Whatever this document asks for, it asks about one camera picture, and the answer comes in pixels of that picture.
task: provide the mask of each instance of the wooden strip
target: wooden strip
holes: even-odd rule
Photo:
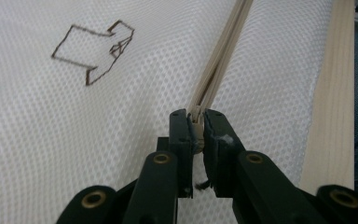
[[[353,64],[354,1],[335,0],[299,184],[312,194],[329,184],[353,189]]]

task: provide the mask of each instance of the zipper teeth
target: zipper teeth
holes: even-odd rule
[[[188,111],[193,115],[193,122],[200,122],[202,112],[213,102],[252,2],[252,0],[238,0],[229,16],[190,102]]]

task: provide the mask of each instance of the brass insert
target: brass insert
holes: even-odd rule
[[[81,205],[85,208],[98,207],[106,200],[106,194],[101,190],[95,190],[88,195],[84,196]]]
[[[153,158],[153,162],[158,164],[164,164],[171,160],[167,154],[160,153]]]
[[[246,155],[246,160],[252,163],[262,163],[263,158],[255,153]]]
[[[345,207],[358,207],[357,198],[344,190],[333,189],[332,191],[330,191],[330,198],[332,198],[334,202],[339,203],[340,205]]]

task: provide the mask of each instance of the dotted mesh fabric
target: dotted mesh fabric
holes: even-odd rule
[[[168,115],[188,106],[234,3],[0,0],[0,223],[53,223],[82,189],[136,178],[168,135]],[[330,8],[254,0],[213,103],[247,149],[267,153],[294,183]],[[105,34],[117,20],[133,40],[91,86],[86,68],[50,58],[72,24]],[[83,35],[72,33],[79,47],[62,55],[87,61],[76,52],[98,52],[90,44],[106,52]],[[200,155],[193,176],[206,179]],[[231,201],[210,189],[179,200],[178,213],[179,223],[236,223]]]
[[[254,1],[212,108],[300,180],[332,1]]]
[[[0,223],[53,223],[82,189],[135,179],[169,114],[189,104],[234,4],[0,1]],[[86,68],[50,58],[72,24],[106,33],[117,20],[133,40],[91,86]],[[78,45],[61,55],[95,52],[98,40],[69,37]]]

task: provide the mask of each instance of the drawn arrow outline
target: drawn arrow outline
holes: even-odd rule
[[[119,24],[122,24],[124,25],[125,27],[127,27],[129,30],[131,30],[131,35],[123,40],[120,40],[117,42],[116,45],[113,45],[112,48],[109,50],[109,54],[113,56],[114,60],[112,61],[112,64],[110,65],[110,67],[105,71],[103,72],[102,74],[100,74],[98,77],[96,77],[95,79],[93,79],[92,81],[90,81],[90,72],[94,69],[96,69],[98,66],[90,66],[90,65],[87,65],[87,64],[83,64],[83,63],[78,63],[78,62],[75,62],[75,61],[72,61],[70,59],[66,59],[66,58],[63,58],[63,57],[58,57],[56,56],[56,53],[58,51],[58,49],[60,48],[60,46],[65,42],[66,38],[68,37],[68,35],[71,33],[72,29],[76,28],[76,29],[79,29],[81,31],[84,31],[84,32],[87,32],[91,35],[97,35],[97,36],[106,36],[106,37],[111,37],[113,35],[115,35],[115,33],[113,33],[113,30],[119,25]],[[66,63],[71,63],[71,64],[74,64],[74,65],[77,65],[77,66],[81,66],[81,67],[85,67],[87,70],[86,70],[86,86],[90,86],[92,85],[93,83],[95,83],[96,81],[98,81],[101,77],[103,77],[106,73],[108,73],[112,67],[113,67],[113,64],[115,64],[115,62],[117,61],[117,59],[120,57],[120,55],[124,52],[124,49],[130,44],[130,42],[132,41],[132,37],[133,37],[133,34],[135,32],[135,29],[133,29],[132,27],[130,27],[127,23],[119,20],[119,21],[116,21],[111,27],[109,27],[109,29],[107,29],[107,32],[109,34],[100,34],[100,33],[97,33],[95,31],[92,31],[90,29],[87,29],[85,27],[81,27],[81,26],[78,26],[78,25],[75,25],[75,24],[72,24],[71,25],[71,28],[69,28],[69,31],[66,33],[65,37],[63,38],[63,40],[60,42],[60,44],[57,46],[57,48],[54,50],[54,52],[52,53],[51,55],[51,58],[52,59],[55,59],[55,60],[59,60],[59,61],[62,61],[62,62],[66,62]]]

